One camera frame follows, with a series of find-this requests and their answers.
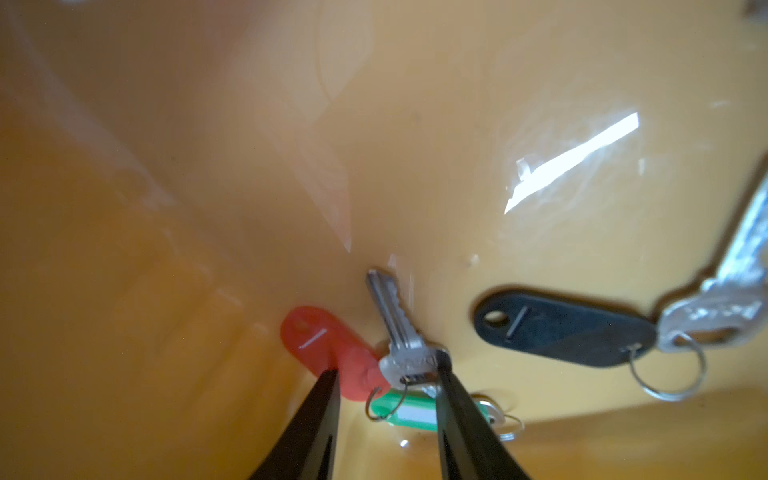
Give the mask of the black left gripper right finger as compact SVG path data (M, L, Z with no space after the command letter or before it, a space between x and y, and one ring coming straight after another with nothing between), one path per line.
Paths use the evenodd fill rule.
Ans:
M436 414L444 479L523 479L529 475L502 445L498 435L452 372L447 353L436 354Z

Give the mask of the yellow plastic storage box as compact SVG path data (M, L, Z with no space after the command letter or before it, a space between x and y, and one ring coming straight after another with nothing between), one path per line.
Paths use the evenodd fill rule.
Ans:
M521 286L653 317L767 162L744 1L5 1L1 475L245 479L392 272L536 479L763 479L767 336L593 369L486 343Z

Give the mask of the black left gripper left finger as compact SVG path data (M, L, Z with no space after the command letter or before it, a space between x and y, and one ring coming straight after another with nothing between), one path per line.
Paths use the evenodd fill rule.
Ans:
M340 406L339 372L326 370L249 479L331 479Z

